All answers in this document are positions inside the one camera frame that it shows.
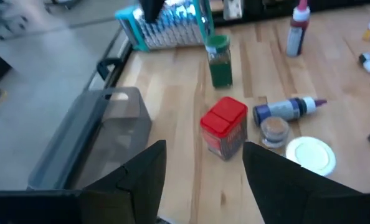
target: spice container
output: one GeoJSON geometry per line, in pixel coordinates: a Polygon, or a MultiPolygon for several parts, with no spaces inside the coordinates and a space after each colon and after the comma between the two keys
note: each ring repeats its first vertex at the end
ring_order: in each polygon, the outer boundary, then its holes
{"type": "Polygon", "coordinates": [[[262,143],[270,149],[278,149],[286,144],[289,124],[280,117],[269,117],[262,121],[262,143]]]}
{"type": "Polygon", "coordinates": [[[232,85],[229,42],[227,35],[213,35],[206,39],[206,50],[214,88],[232,85]]]}
{"type": "Polygon", "coordinates": [[[247,106],[223,97],[200,120],[209,150],[221,159],[230,159],[247,139],[247,106]]]}

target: gray plastic bin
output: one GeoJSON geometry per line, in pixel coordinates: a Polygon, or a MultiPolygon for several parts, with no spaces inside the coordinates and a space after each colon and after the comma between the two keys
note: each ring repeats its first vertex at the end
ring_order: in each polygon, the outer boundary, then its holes
{"type": "Polygon", "coordinates": [[[150,129],[137,88],[86,91],[55,132],[28,189],[81,189],[145,149],[150,129]]]}

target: wooden table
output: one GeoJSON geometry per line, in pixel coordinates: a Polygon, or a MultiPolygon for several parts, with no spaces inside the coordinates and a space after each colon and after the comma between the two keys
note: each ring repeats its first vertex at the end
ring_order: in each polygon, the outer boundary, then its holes
{"type": "Polygon", "coordinates": [[[207,150],[199,119],[219,98],[249,107],[310,95],[328,99],[317,113],[292,123],[290,139],[313,136],[337,160],[328,177],[370,192],[370,74],[358,64],[370,52],[361,36],[370,6],[314,14],[303,54],[285,56],[289,18],[219,29],[231,38],[234,85],[215,90],[203,47],[133,53],[118,86],[137,86],[153,119],[150,143],[166,139],[166,182],[159,214],[176,223],[263,223],[238,152],[229,162],[207,150]]]}

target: spice jar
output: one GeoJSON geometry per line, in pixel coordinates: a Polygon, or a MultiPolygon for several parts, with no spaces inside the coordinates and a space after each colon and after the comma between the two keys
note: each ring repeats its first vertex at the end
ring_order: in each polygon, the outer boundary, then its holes
{"type": "Polygon", "coordinates": [[[206,39],[206,50],[214,88],[232,85],[228,35],[212,35],[206,39]]]}
{"type": "Polygon", "coordinates": [[[269,117],[262,121],[262,143],[270,149],[278,149],[286,144],[289,124],[280,117],[269,117]]]}

